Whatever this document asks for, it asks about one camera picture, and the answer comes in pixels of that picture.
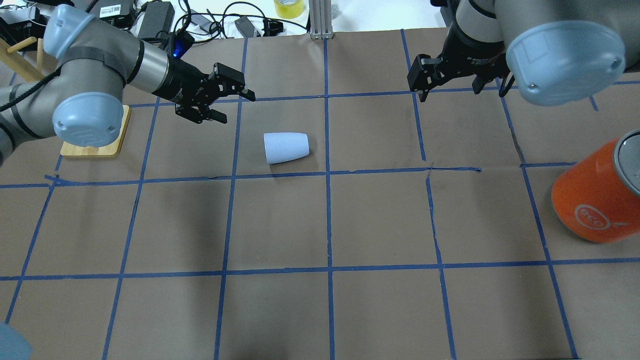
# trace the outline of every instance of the barcode sticker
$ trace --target barcode sticker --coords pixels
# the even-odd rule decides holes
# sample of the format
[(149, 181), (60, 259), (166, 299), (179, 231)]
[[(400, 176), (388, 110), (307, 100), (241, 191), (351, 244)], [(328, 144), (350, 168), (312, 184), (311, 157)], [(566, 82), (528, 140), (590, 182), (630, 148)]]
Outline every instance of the barcode sticker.
[(100, 8), (100, 18), (120, 14), (120, 5), (105, 6)]

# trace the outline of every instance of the silver lid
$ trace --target silver lid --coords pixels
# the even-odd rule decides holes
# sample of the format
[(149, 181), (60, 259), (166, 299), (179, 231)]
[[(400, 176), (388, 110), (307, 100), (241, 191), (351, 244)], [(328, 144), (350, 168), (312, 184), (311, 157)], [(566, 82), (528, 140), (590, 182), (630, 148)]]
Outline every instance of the silver lid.
[(613, 152), (620, 180), (632, 193), (640, 196), (640, 129), (622, 136)]

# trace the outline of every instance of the wooden base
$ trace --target wooden base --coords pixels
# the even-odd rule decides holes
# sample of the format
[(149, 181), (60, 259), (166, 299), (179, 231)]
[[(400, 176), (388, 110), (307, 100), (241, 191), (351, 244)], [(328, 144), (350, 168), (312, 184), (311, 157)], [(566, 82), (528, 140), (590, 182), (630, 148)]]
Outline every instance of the wooden base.
[(122, 148), (122, 142), (124, 141), (124, 135), (127, 132), (127, 125), (129, 124), (129, 118), (131, 117), (131, 109), (127, 105), (123, 105), (122, 109), (124, 114), (122, 115), (122, 125), (120, 126), (120, 136), (116, 141), (103, 147), (92, 146), (75, 146), (70, 143), (63, 143), (62, 149), (60, 149), (60, 155), (62, 156), (82, 156), (82, 157), (94, 157), (94, 158), (108, 158), (116, 156)]

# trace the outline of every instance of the metal post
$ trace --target metal post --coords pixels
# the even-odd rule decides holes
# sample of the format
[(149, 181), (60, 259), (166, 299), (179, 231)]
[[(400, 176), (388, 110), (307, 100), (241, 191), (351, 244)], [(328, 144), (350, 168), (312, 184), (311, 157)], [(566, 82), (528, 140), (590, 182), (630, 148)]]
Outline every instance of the metal post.
[(333, 38), (331, 25), (331, 0), (309, 0), (311, 39)]

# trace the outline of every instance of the light blue cup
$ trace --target light blue cup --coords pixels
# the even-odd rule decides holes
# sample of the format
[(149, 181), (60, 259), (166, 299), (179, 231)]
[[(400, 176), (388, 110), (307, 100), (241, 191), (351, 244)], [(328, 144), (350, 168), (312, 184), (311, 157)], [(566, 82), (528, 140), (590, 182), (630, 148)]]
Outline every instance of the light blue cup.
[(283, 163), (309, 155), (309, 139), (302, 133), (264, 134), (267, 164)]
[(0, 360), (29, 360), (31, 345), (9, 325), (0, 323)]

